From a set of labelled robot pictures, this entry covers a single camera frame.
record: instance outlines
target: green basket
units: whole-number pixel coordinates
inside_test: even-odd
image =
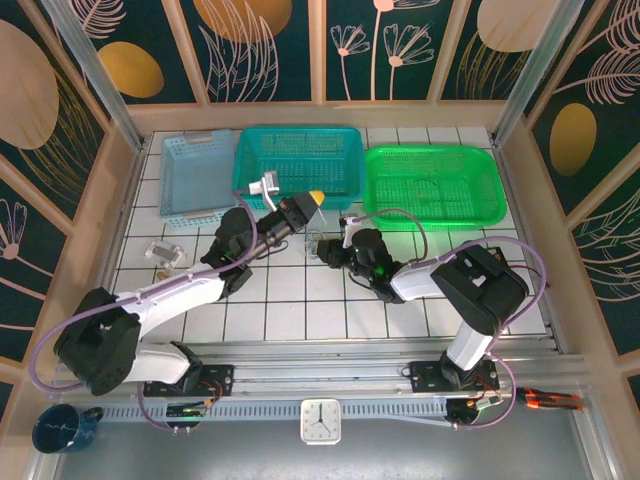
[[[364,209],[402,208],[427,230],[475,230],[507,213],[495,160],[480,148],[449,145],[375,147],[365,157]],[[381,230],[416,231],[400,214],[374,217]]]

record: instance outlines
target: yellow oval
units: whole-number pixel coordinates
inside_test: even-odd
[[[292,9],[291,0],[194,0],[193,4],[214,33],[240,43],[263,38],[260,17],[267,22],[275,37],[289,23]],[[247,8],[253,12],[257,25],[249,21]]]
[[[596,117],[581,103],[570,103],[551,127],[551,165],[563,177],[575,175],[589,160],[596,143]]]
[[[478,35],[499,52],[533,49],[559,0],[483,0],[478,9]]]
[[[0,20],[0,138],[44,145],[58,122],[58,85],[47,56],[22,30]]]
[[[98,51],[98,56],[113,84],[126,95],[149,98],[164,87],[158,62],[133,43],[109,43]]]

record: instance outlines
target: metal bracket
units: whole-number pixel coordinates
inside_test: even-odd
[[[500,389],[500,381],[496,366],[492,360],[483,360],[477,367],[477,375],[493,390]],[[456,392],[453,385],[442,376],[440,371],[440,361],[431,362],[411,362],[409,364],[409,378],[411,379],[411,388],[413,393],[442,393]],[[474,382],[472,385],[464,387],[462,392],[482,392],[486,390],[485,385],[480,381]]]
[[[211,397],[211,388],[217,391],[218,385],[222,387],[222,396],[231,396],[233,388],[233,365],[203,365],[200,374],[200,384],[196,386],[189,397]],[[147,398],[162,397],[184,397],[184,394],[171,385],[162,382],[149,382],[144,386],[144,396]]]

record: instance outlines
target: teal basket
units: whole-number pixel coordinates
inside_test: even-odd
[[[360,132],[348,127],[252,127],[240,135],[233,187],[244,190],[267,170],[278,172],[282,197],[322,190],[323,210],[346,210],[364,191]],[[255,209],[261,197],[243,195]]]
[[[160,217],[173,228],[218,223],[235,206],[231,130],[194,132],[162,145]]]
[[[507,202],[495,160],[480,148],[390,145],[366,156],[364,209],[401,208],[427,230],[476,230],[500,222]],[[400,214],[373,218],[381,230],[416,231]]]

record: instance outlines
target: metal rod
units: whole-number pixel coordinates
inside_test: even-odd
[[[497,147],[504,145],[509,139],[509,135],[520,120],[542,77],[562,47],[565,35],[571,29],[571,22],[578,17],[583,3],[584,0],[558,2],[538,45],[531,52],[507,103],[500,112],[500,117],[493,130],[495,133],[494,144]]]
[[[122,131],[127,143],[134,150],[141,150],[140,132],[135,126],[133,118],[129,115],[122,96],[111,83],[109,74],[102,66],[102,62],[100,62],[98,52],[89,37],[85,35],[82,25],[80,25],[69,3],[59,0],[42,0],[41,3],[51,17],[55,28],[64,38],[69,50],[82,66],[104,107]]]

